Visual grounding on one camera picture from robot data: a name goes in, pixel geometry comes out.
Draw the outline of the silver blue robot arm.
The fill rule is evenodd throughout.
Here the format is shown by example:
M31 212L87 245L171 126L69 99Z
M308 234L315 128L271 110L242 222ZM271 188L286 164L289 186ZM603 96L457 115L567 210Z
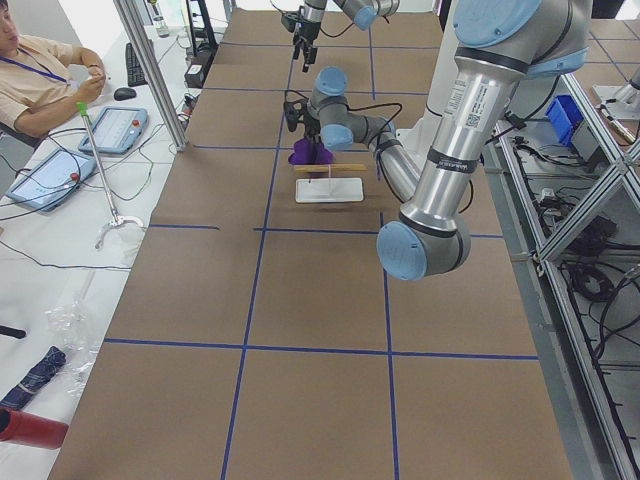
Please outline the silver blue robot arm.
M397 12L400 2L388 1L335 1L338 8L349 18L352 25L360 30L368 30L377 18L386 18ZM326 11L326 1L305 1L297 11L287 11L281 15L281 23L293 34L292 58L302 61L302 71L309 71L315 64L317 47L314 45L321 32Z
M585 62L589 1L460 1L448 15L456 37L457 74L422 166L397 139L390 121L352 112L338 67L317 75L307 103L330 151L365 145L402 205L376 241L384 270L420 280L457 269L471 241L459 204L482 149L518 83L558 77Z

